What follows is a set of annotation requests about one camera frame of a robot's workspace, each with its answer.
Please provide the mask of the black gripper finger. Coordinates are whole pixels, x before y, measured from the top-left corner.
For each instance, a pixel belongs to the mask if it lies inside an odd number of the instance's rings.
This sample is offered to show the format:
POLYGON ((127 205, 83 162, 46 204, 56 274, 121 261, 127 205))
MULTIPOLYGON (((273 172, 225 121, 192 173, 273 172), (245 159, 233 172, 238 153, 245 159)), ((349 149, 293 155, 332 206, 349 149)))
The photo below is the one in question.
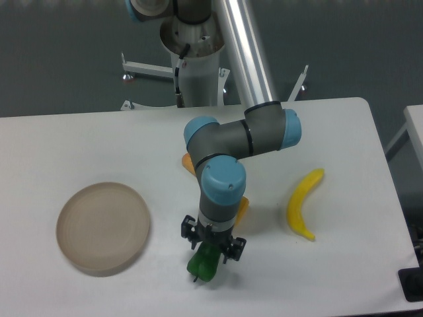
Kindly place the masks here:
POLYGON ((223 263, 226 264, 228 260, 239 261, 247 241, 244 238, 232 236, 230 239, 221 247, 221 253, 223 254, 223 263))
POLYGON ((197 222, 195 218, 186 215, 181 223, 181 237, 191 243, 191 248, 195 248, 198 243, 197 222))

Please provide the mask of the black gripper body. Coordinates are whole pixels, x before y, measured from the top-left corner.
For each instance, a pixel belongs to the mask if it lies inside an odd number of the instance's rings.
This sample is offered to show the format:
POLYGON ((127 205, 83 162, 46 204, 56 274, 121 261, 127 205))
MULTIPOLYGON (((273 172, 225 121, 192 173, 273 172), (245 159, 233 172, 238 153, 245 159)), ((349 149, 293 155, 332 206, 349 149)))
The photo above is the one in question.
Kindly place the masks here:
POLYGON ((212 223, 203 224, 200 221, 195 226, 195 240, 200 243, 199 253, 234 253, 234 224, 215 226, 212 223))

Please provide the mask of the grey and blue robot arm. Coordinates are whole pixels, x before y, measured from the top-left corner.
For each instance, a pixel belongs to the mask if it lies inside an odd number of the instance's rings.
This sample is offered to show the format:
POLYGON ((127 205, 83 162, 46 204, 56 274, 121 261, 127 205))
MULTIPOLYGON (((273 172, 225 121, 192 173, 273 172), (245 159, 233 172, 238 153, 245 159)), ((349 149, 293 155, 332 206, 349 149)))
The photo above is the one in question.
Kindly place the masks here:
POLYGON ((225 259, 239 260, 246 241, 232 235, 246 187, 241 159, 298 144, 301 123, 282 108, 271 80, 250 1, 127 1, 136 21, 162 19, 161 41, 173 57, 172 79, 179 108, 217 102, 217 67, 229 54, 244 118, 221 124, 203 116, 184 128, 186 150, 200 187, 197 217, 186 216, 181 235, 206 242, 225 259))

